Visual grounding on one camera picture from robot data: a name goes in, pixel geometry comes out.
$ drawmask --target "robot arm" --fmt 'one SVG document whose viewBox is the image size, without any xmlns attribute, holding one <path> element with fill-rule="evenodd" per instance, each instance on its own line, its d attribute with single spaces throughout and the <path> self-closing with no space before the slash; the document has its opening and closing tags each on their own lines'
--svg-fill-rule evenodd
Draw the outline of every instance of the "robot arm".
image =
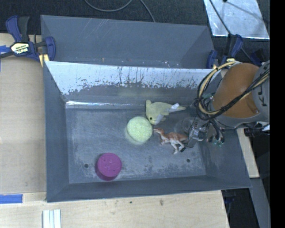
<svg viewBox="0 0 285 228">
<path fill-rule="evenodd" d="M 221 81 L 212 80 L 217 72 L 231 67 Z M 194 107 L 197 117 L 188 128 L 188 147 L 206 140 L 221 145 L 223 131 L 248 127 L 246 135 L 269 131 L 270 62 L 261 67 L 229 61 L 214 69 L 200 83 Z M 215 93 L 207 92 L 211 84 Z"/>
</svg>

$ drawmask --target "tennis ball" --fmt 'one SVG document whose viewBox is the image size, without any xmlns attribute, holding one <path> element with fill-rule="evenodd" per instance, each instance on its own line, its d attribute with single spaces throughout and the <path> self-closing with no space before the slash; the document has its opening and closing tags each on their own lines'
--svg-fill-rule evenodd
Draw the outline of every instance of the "tennis ball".
<svg viewBox="0 0 285 228">
<path fill-rule="evenodd" d="M 136 116 L 127 124 L 128 134 L 138 142 L 146 142 L 153 132 L 151 123 L 147 118 Z"/>
</svg>

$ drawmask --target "sticker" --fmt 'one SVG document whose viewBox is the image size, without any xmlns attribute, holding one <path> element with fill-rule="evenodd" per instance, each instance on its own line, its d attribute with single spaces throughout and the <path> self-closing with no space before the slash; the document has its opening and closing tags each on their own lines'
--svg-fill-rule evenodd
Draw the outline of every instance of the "sticker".
<svg viewBox="0 0 285 228">
<path fill-rule="evenodd" d="M 15 53 L 15 55 L 26 55 L 30 53 L 29 44 L 28 43 L 15 43 L 10 47 L 10 49 Z"/>
</svg>

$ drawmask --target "table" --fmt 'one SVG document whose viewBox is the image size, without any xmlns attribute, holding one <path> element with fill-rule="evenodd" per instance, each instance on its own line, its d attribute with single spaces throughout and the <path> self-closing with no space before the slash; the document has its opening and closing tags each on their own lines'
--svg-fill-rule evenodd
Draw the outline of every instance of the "table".
<svg viewBox="0 0 285 228">
<path fill-rule="evenodd" d="M 12 43 L 11 35 L 0 33 L 0 46 Z M 15 71 L 9 71 L 12 81 L 4 81 L 10 85 L 0 88 L 0 177 L 4 180 L 0 182 L 0 193 L 13 193 L 16 189 L 22 189 L 21 193 L 24 194 L 21 204 L 0 205 L 0 228 L 42 227 L 41 215 L 46 209 L 61 210 L 63 228 L 229 227 L 221 191 L 47 203 L 45 148 L 42 145 L 36 147 L 36 143 L 40 144 L 44 137 L 43 107 L 36 105 L 37 101 L 43 101 L 40 99 L 42 92 L 34 88 L 36 84 L 42 83 L 42 78 L 36 76 L 41 67 L 33 60 L 11 56 L 1 61 L 3 73 L 7 68 Z M 249 139 L 242 129 L 237 132 L 249 176 L 259 177 Z M 10 154 L 9 148 L 11 151 L 16 148 L 17 154 Z"/>
</svg>

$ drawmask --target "black carpet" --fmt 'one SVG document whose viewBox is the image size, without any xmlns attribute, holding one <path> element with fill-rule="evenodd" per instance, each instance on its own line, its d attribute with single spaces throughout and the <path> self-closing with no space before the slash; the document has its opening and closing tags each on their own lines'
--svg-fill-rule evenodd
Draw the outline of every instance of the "black carpet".
<svg viewBox="0 0 285 228">
<path fill-rule="evenodd" d="M 112 10 L 123 6 L 128 0 L 88 0 L 93 5 Z M 156 22 L 174 24 L 208 25 L 208 17 L 203 0 L 143 0 L 152 12 Z M 270 0 L 257 0 L 265 26 L 270 35 Z M 152 21 L 151 16 L 139 0 L 133 0 L 125 9 L 106 13 L 87 6 L 84 0 L 0 0 L 0 32 L 6 32 L 5 21 L 10 16 L 30 16 L 29 34 L 41 34 L 40 15 L 90 17 L 102 19 L 122 19 Z M 226 37 L 213 37 L 216 50 L 226 46 Z M 262 50 L 264 60 L 270 59 L 269 40 L 244 39 L 243 49 L 250 55 Z M 248 62 L 240 51 L 236 59 Z M 269 150 L 269 138 L 258 141 L 252 139 L 253 150 L 258 155 Z M 270 200 L 270 179 L 265 179 L 265 189 Z M 231 228 L 258 228 L 257 219 L 248 190 L 234 190 L 229 218 Z"/>
</svg>

